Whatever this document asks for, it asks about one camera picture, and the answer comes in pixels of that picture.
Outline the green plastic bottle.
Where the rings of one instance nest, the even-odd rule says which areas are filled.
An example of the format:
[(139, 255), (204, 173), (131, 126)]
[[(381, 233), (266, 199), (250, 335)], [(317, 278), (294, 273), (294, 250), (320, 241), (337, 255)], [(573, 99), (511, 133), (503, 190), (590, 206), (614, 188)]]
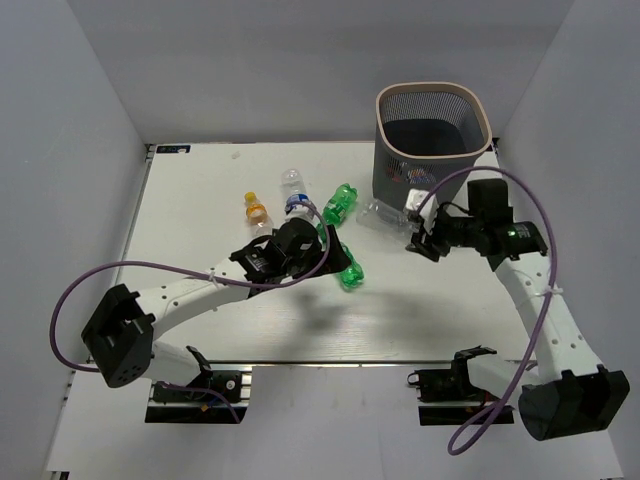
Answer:
[(348, 183), (337, 187), (323, 207), (322, 216), (328, 225), (339, 226), (357, 203), (358, 191)]
[[(345, 248), (346, 253), (352, 260), (352, 265), (348, 267), (341, 273), (333, 274), (337, 280), (339, 281), (341, 288), (345, 291), (354, 290), (359, 287), (364, 282), (364, 270), (362, 266), (356, 261), (354, 255), (351, 253), (346, 244), (341, 242), (342, 246)], [(317, 276), (321, 275), (329, 275), (329, 274), (320, 274), (319, 270), (316, 273)]]

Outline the clear unlabelled plastic bottle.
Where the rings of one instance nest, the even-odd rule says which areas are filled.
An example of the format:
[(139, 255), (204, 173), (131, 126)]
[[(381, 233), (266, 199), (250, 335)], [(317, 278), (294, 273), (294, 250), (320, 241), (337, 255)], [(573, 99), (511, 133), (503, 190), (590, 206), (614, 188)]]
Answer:
[(388, 240), (408, 243), (413, 233), (412, 223), (404, 212), (384, 202), (372, 199), (356, 216), (359, 225)]

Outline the white cap labelled bottle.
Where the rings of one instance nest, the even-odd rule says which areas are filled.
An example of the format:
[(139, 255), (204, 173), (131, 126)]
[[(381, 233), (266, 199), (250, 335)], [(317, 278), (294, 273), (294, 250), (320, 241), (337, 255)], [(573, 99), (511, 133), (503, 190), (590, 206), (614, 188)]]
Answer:
[(435, 184), (436, 177), (426, 168), (413, 168), (407, 171), (406, 181), (410, 185)]

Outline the red label red cap bottle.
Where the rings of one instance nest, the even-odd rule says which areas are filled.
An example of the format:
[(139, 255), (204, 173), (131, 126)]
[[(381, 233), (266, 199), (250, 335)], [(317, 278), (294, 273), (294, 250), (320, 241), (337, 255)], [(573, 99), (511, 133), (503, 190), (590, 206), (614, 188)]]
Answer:
[(387, 177), (396, 183), (405, 183), (406, 182), (406, 178), (405, 178), (405, 174), (404, 171), (402, 169), (391, 169), (389, 168), (387, 170)]

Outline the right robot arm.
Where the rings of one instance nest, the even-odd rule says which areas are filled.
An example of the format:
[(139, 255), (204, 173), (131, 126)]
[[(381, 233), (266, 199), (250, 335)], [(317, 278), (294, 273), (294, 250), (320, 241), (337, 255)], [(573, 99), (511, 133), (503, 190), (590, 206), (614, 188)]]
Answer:
[(488, 261), (530, 339), (536, 371), (487, 347), (459, 351), (445, 389), (472, 399), (486, 391), (520, 414), (536, 440), (605, 430), (630, 392), (621, 371), (608, 370), (579, 330), (552, 273), (555, 256), (532, 222), (517, 222), (508, 185), (499, 178), (467, 185), (468, 206), (452, 216), (425, 190), (410, 190), (414, 225), (408, 250), (438, 261), (470, 248)]

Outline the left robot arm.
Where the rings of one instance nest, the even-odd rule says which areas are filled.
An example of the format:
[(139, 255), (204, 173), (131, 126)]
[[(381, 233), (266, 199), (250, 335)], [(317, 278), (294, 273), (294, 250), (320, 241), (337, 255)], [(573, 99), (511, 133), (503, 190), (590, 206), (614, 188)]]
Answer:
[(146, 378), (177, 385), (188, 398), (199, 399), (211, 387), (208, 362), (192, 346), (163, 342), (164, 334), (208, 311), (281, 286), (287, 278), (336, 274), (350, 264), (335, 228), (320, 236), (311, 223), (294, 218), (231, 253), (203, 277), (189, 274), (142, 291), (124, 284), (110, 288), (81, 338), (109, 387)]

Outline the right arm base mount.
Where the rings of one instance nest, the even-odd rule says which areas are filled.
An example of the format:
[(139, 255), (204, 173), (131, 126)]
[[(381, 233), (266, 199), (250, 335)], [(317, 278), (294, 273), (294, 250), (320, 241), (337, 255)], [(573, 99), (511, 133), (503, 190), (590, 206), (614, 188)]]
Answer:
[(420, 369), (407, 376), (417, 391), (421, 426), (461, 426), (498, 398), (476, 387), (460, 388), (453, 369)]

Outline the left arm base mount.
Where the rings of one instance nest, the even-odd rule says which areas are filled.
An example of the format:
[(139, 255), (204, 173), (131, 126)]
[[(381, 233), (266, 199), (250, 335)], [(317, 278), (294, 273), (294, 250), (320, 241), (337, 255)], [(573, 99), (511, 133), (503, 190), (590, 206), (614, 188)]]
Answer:
[(249, 406), (251, 365), (214, 364), (196, 391), (151, 385), (145, 413), (148, 424), (237, 425)]

